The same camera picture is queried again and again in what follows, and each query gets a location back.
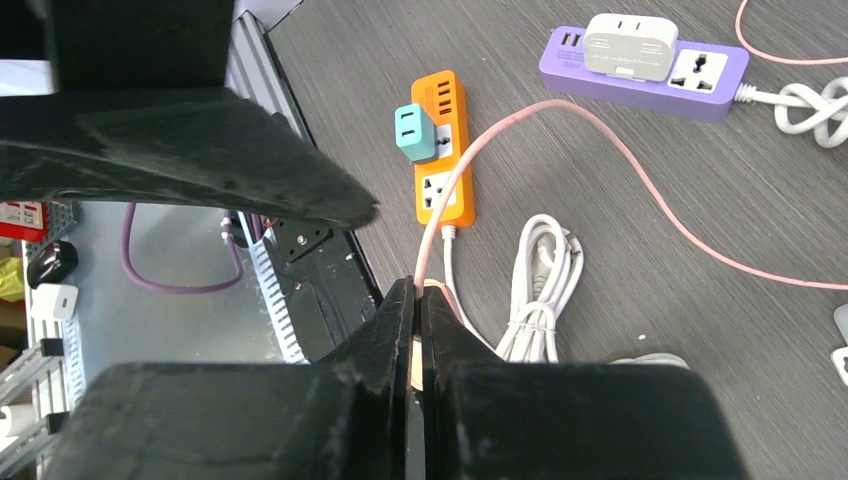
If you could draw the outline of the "purple power strip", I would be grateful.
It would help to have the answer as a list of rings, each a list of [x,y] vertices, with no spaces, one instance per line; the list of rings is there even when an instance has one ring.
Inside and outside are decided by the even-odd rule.
[[[553,30],[538,65],[547,89],[703,122],[728,115],[750,61],[741,47],[679,41],[664,80],[614,78],[585,67],[584,34],[577,26]]]

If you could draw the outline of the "white adapter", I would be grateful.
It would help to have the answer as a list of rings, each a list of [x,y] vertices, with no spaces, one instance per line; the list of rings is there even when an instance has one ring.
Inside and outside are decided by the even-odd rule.
[[[598,14],[582,39],[584,64],[597,74],[659,82],[671,70],[678,36],[677,24],[666,18]]]

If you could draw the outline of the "teal charger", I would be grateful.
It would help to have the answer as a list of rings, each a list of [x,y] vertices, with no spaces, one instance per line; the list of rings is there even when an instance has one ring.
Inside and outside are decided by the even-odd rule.
[[[410,162],[426,163],[436,158],[436,126],[419,104],[398,107],[394,127],[395,145]]]

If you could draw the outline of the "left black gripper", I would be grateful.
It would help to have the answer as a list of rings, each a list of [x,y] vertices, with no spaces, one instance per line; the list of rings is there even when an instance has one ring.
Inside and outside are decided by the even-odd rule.
[[[373,221],[362,184],[283,116],[222,87],[234,10],[2,2],[2,59],[44,60],[49,83],[72,91],[2,99],[2,199],[215,207],[342,230]]]

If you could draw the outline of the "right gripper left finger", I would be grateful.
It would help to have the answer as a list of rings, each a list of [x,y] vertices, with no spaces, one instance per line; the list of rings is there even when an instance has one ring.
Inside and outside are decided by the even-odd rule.
[[[311,364],[127,363],[63,424],[48,479],[402,479],[415,288]]]

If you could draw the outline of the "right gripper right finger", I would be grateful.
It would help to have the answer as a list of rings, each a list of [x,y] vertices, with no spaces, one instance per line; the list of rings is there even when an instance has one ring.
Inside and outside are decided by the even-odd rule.
[[[509,363],[420,301],[430,479],[745,479],[707,383],[658,364]]]

